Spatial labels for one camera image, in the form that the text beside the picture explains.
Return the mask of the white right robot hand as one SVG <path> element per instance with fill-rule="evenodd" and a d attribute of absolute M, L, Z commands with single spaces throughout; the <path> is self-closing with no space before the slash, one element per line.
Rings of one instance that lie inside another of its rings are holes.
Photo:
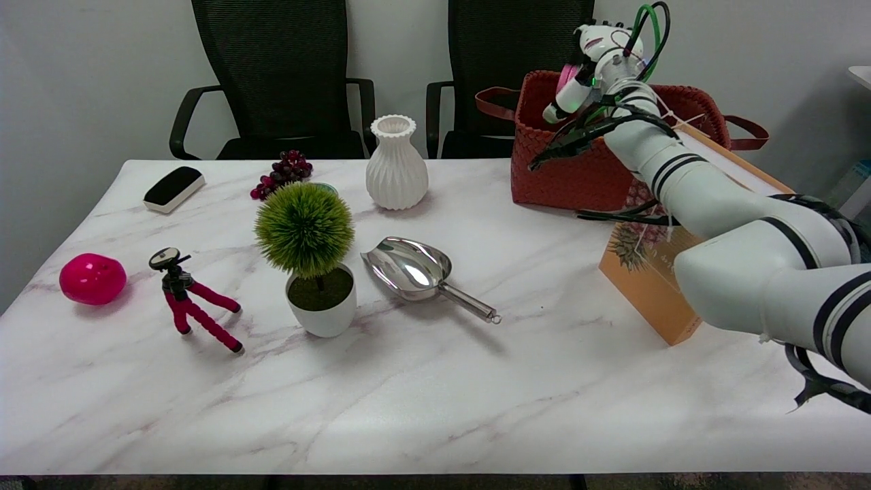
<path fill-rule="evenodd" d="M 557 124 L 591 105 L 592 94 L 600 89 L 604 66 L 614 56 L 644 64 L 640 36 L 622 24 L 583 24 L 576 28 L 553 101 L 542 111 L 544 121 Z"/>

